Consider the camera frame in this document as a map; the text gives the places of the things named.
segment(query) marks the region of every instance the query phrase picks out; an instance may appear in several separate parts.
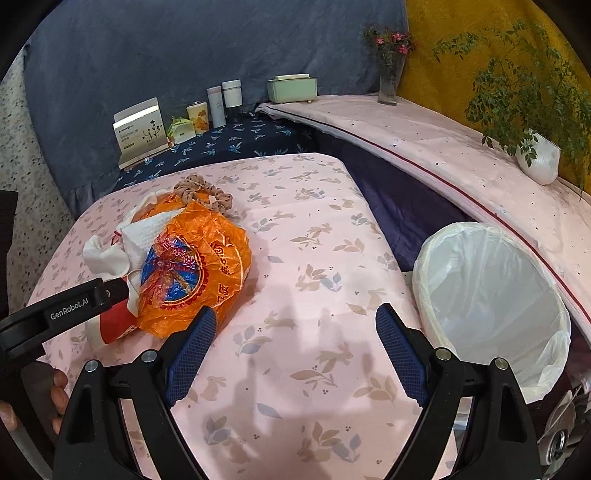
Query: glass vase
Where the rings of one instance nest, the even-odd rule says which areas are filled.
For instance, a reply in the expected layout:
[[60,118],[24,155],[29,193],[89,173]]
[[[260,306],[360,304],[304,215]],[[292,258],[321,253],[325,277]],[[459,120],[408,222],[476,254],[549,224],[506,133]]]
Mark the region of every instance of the glass vase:
[[378,102],[385,105],[396,105],[396,91],[402,76],[402,68],[406,55],[395,53],[380,65]]

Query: product box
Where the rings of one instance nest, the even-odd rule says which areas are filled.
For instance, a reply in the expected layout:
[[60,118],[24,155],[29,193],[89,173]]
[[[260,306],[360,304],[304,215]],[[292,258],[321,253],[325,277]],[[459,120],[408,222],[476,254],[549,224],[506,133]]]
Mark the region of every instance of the product box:
[[318,96],[316,78],[308,74],[277,76],[267,82],[273,103],[306,102]]
[[169,148],[157,98],[116,113],[113,121],[121,149],[119,168],[122,170]]

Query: white flower pot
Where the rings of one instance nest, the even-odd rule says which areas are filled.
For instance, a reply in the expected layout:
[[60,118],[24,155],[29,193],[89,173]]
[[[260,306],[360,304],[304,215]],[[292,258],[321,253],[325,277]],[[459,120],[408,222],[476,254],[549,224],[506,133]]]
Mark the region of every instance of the white flower pot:
[[528,166],[525,155],[517,148],[515,157],[521,170],[532,180],[540,185],[548,185],[558,177],[558,161],[560,160],[560,149],[554,145],[550,140],[538,134],[534,134],[537,140],[533,147],[537,156],[531,161],[531,166]]

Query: navy floral bedsheet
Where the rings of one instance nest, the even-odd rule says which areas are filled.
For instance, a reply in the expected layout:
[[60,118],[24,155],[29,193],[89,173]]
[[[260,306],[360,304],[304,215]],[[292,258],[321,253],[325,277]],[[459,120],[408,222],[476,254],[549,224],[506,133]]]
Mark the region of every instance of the navy floral bedsheet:
[[202,165],[316,150],[315,137],[305,125],[272,121],[264,115],[244,118],[238,124],[210,129],[122,171],[114,191]]

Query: red piping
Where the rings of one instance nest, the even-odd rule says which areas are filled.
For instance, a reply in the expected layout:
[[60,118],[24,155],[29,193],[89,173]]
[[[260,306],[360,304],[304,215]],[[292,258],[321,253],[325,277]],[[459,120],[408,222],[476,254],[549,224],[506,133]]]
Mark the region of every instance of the red piping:
[[415,162],[413,162],[412,160],[409,160],[405,157],[403,157],[402,155],[397,154],[396,152],[393,152],[392,150],[389,150],[387,148],[384,148],[381,145],[378,145],[370,140],[367,140],[366,138],[360,137],[359,135],[356,135],[352,132],[349,132],[341,127],[337,127],[335,125],[330,125],[330,124],[325,124],[324,122],[320,122],[318,120],[311,120],[310,118],[307,118],[305,116],[302,115],[297,115],[296,113],[291,113],[291,112],[284,112],[282,110],[278,110],[276,108],[267,106],[268,109],[270,110],[274,110],[276,112],[281,112],[281,113],[287,113],[288,115],[293,115],[296,116],[298,118],[301,118],[303,120],[308,120],[317,124],[321,124],[324,125],[326,127],[330,127],[330,128],[336,128],[337,130],[342,131],[343,133],[347,134],[347,135],[351,135],[363,142],[366,142],[370,145],[373,145],[376,148],[379,148],[380,150],[384,150],[396,157],[398,157],[400,160],[405,161],[406,163],[411,164],[412,166],[414,166],[415,168],[418,168],[419,170],[427,173],[428,175],[431,175],[432,177],[436,178],[437,180],[439,180],[440,182],[444,183],[445,185],[447,185],[448,187],[454,189],[455,191],[457,191],[458,193],[460,193],[461,195],[464,195],[465,198],[467,198],[468,200],[470,200],[472,203],[478,205],[482,210],[484,210],[486,213],[488,213],[488,215],[490,215],[491,217],[494,217],[496,220],[498,220],[500,223],[502,223],[506,228],[508,228],[511,232],[513,232],[513,234],[515,234],[517,237],[519,237],[519,239],[525,243],[531,250],[532,252],[535,253],[536,257],[538,257],[541,262],[548,268],[548,270],[550,270],[552,272],[552,275],[554,276],[554,278],[562,285],[562,287],[566,290],[566,292],[569,294],[569,296],[573,299],[573,301],[579,306],[579,308],[581,309],[581,311],[583,312],[583,314],[585,315],[587,321],[589,323],[591,323],[591,316],[589,316],[589,314],[587,313],[587,310],[585,310],[585,308],[583,307],[583,305],[581,305],[581,302],[579,302],[579,299],[577,297],[575,297],[573,295],[573,293],[570,291],[570,289],[567,287],[566,283],[564,283],[564,280],[552,269],[552,267],[548,264],[548,262],[544,259],[544,257],[542,257],[540,255],[540,253],[525,239],[523,238],[523,236],[517,232],[511,225],[509,225],[506,221],[504,221],[503,219],[501,219],[499,216],[497,216],[496,214],[494,214],[493,212],[491,212],[488,208],[486,208],[484,205],[482,205],[480,202],[478,202],[477,200],[475,200],[474,198],[470,197],[466,192],[464,192],[463,190],[460,190],[458,187],[456,187],[453,183],[449,183],[447,180],[439,177],[438,175],[436,175],[435,173],[433,173],[432,171],[416,164]]

